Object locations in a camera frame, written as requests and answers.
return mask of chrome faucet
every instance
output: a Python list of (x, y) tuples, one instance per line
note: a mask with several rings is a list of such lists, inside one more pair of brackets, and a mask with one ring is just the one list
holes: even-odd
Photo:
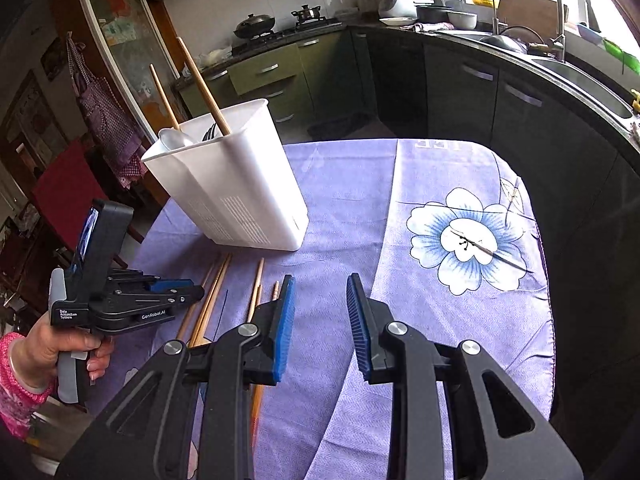
[(500, 21), (498, 20), (498, 10), (495, 8), (495, 0), (491, 0), (492, 3), (494, 4), (494, 22), (492, 23), (493, 27), (493, 33), (494, 36), (497, 36), (500, 33), (499, 27), (500, 27)]
[[(566, 50), (566, 36), (564, 35), (564, 5), (562, 0), (558, 1), (558, 37), (553, 40), (555, 48), (553, 48), (558, 61), (564, 62), (564, 53)], [(591, 7), (591, 0), (585, 0), (587, 3), (587, 27), (592, 28), (596, 32), (599, 32), (598, 20), (593, 13), (593, 7)]]

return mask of tablecloth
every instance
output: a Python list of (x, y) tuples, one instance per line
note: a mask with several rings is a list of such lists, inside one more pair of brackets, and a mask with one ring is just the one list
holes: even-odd
[[(548, 416), (555, 356), (542, 243), (526, 188), (508, 165), (482, 146), (446, 140), (316, 142), (286, 152), (310, 218), (300, 250), (217, 246), (169, 201), (132, 263), (200, 282), (232, 252), (206, 332), (212, 340), (243, 322), (261, 256), (267, 290), (295, 276), (289, 362), (283, 381), (264, 394), (256, 479), (385, 478), (391, 393), (364, 383), (354, 362), (345, 302), (352, 272), (396, 319), (431, 340), (478, 341)], [(179, 318), (117, 339), (92, 412), (175, 337)], [(196, 432), (201, 410), (199, 402)]]

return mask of red chair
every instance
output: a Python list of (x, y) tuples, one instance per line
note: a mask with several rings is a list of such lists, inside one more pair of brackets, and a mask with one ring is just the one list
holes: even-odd
[[(67, 249), (74, 252), (94, 198), (108, 200), (84, 158), (79, 139), (69, 144), (49, 164), (33, 188), (33, 203)], [(138, 243), (144, 237), (129, 226), (127, 233)], [(127, 264), (115, 254), (114, 261)]]

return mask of blue and white flower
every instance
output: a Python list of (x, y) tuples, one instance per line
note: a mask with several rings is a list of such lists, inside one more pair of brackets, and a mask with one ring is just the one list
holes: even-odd
[(411, 211), (411, 256), (425, 269), (438, 267), (438, 279), (455, 296), (478, 290), (482, 278), (498, 290), (517, 290), (527, 272), (513, 244), (524, 232), (519, 218), (502, 204), (482, 208), (477, 196), (457, 187), (446, 205), (428, 202)]

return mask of steel pot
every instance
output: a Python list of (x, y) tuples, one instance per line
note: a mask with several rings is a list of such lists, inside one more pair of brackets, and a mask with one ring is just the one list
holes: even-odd
[(449, 23), (447, 11), (453, 9), (434, 5), (418, 5), (415, 6), (415, 10), (420, 23)]
[(276, 19), (268, 14), (258, 14), (257, 16), (249, 14), (246, 20), (238, 23), (234, 34), (242, 40), (249, 40), (255, 36), (269, 32), (275, 24)]
[(291, 13), (298, 19), (298, 23), (303, 23), (308, 20), (317, 20), (320, 18), (320, 6), (311, 7), (303, 5), (302, 10), (292, 10)]

